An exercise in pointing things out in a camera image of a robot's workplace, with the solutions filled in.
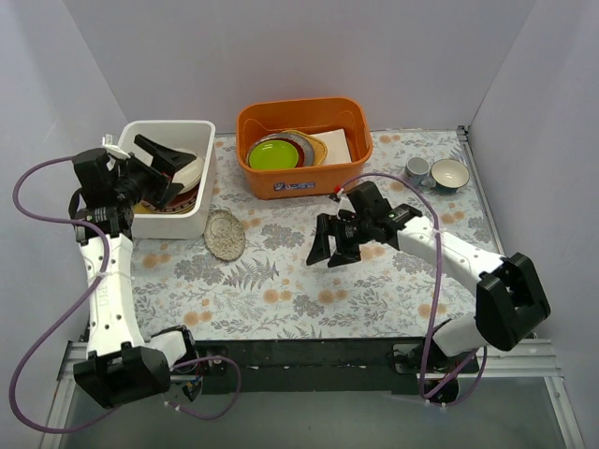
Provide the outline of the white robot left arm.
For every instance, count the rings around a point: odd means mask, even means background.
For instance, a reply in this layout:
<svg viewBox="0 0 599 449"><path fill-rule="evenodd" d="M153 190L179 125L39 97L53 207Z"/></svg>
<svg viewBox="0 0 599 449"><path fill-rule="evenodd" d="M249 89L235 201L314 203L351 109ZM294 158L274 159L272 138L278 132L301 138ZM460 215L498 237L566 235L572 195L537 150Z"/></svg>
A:
<svg viewBox="0 0 599 449"><path fill-rule="evenodd" d="M185 326L142 337L130 276L134 208L141 202L164 208L184 188L176 175L198 159L143 135L134 143L149 161L109 143L72 159L80 189L69 216L92 287L87 356L75 365L74 378L105 409L168 391L173 370L190 373L199 361Z"/></svg>

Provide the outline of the speckled oval dish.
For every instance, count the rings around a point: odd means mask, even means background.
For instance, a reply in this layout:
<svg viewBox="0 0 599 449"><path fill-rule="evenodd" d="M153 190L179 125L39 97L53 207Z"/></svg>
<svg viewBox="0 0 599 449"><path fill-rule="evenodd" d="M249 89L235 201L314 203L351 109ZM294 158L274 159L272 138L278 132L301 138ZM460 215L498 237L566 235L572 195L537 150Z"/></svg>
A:
<svg viewBox="0 0 599 449"><path fill-rule="evenodd" d="M226 262L237 260L245 250L245 229L240 220L227 210L209 213L203 237L208 250Z"/></svg>

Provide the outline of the pink polka dot plate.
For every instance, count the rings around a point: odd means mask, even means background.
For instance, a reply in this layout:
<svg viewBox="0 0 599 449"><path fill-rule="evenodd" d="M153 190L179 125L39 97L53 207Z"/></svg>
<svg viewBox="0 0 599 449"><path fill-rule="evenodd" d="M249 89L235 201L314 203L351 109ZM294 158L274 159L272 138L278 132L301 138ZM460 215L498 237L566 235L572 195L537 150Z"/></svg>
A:
<svg viewBox="0 0 599 449"><path fill-rule="evenodd" d="M163 209L159 209L156 206L149 204L146 201L142 201L135 207L136 214L178 214L186 213L191 210L195 205L194 199L172 201L166 205Z"/></svg>

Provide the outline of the red round plate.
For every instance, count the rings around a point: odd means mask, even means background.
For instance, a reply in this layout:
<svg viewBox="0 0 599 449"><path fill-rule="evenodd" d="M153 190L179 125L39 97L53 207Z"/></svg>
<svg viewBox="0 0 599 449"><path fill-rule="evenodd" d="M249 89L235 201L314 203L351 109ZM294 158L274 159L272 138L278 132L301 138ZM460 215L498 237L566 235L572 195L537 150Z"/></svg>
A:
<svg viewBox="0 0 599 449"><path fill-rule="evenodd" d="M168 203L169 209L179 210L193 205L197 198L197 189L179 194Z"/></svg>

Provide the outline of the yellow bamboo mat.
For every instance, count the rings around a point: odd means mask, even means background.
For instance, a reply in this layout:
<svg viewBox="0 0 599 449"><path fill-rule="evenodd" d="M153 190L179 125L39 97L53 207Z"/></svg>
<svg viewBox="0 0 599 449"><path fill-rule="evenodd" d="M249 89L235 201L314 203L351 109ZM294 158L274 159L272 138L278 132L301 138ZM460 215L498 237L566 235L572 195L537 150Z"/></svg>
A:
<svg viewBox="0 0 599 449"><path fill-rule="evenodd" d="M170 208L165 210L158 210L156 208L152 208L149 204L138 204L134 208L134 212L136 215L177 215L177 214L185 214L190 210L194 209L193 204L189 204L187 206L181 208Z"/></svg>

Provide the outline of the cream divided plate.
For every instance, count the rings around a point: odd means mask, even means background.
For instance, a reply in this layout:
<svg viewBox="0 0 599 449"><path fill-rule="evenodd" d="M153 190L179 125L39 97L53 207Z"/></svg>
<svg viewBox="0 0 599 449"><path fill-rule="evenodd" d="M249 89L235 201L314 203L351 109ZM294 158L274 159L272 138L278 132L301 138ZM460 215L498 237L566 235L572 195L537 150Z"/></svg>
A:
<svg viewBox="0 0 599 449"><path fill-rule="evenodd" d="M191 150L184 148L173 149L182 152L193 153ZM131 158L139 159L141 162L146 164L147 166L151 163L152 157L146 153L144 150L136 149L134 152L130 152L129 155ZM198 183L201 178L202 170L204 167L204 158L202 156L198 156L195 163L186 167L184 170L179 172L173 182L181 183L183 185L183 189L180 191L180 194L183 194L189 190L192 190Z"/></svg>

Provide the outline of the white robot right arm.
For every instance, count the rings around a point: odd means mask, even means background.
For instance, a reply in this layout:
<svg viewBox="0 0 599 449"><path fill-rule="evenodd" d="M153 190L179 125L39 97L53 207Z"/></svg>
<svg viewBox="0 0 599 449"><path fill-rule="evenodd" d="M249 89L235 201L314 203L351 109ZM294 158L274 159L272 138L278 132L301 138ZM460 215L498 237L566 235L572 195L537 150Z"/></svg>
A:
<svg viewBox="0 0 599 449"><path fill-rule="evenodd" d="M508 352L550 315L545 290L533 261L522 253L490 253L435 229L420 210L392 207L372 181L346 194L349 208L316 219L307 265L331 268L357 263L361 245L376 241L418 257L457 281L475 297L475 311L434 326L431 335L407 355L404 366L445 371L459 355L492 347Z"/></svg>

